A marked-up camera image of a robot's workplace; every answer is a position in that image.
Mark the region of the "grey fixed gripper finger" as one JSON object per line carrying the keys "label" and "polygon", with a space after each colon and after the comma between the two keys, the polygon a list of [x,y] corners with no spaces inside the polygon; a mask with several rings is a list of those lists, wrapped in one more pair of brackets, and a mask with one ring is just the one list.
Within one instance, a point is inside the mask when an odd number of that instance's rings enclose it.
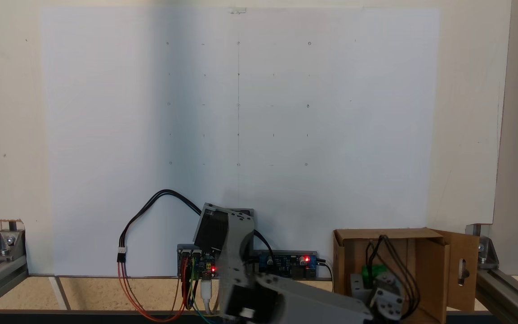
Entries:
{"label": "grey fixed gripper finger", "polygon": [[350,275],[351,297],[356,299],[368,299],[371,289],[365,287],[362,274],[353,273]]}

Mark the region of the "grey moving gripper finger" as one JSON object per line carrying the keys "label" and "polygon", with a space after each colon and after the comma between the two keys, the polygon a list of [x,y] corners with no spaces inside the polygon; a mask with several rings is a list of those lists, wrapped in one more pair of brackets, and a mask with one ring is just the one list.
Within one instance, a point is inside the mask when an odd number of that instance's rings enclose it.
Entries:
{"label": "grey moving gripper finger", "polygon": [[371,308],[385,322],[399,322],[403,316],[404,289],[396,275],[385,271],[376,276],[371,290]]}

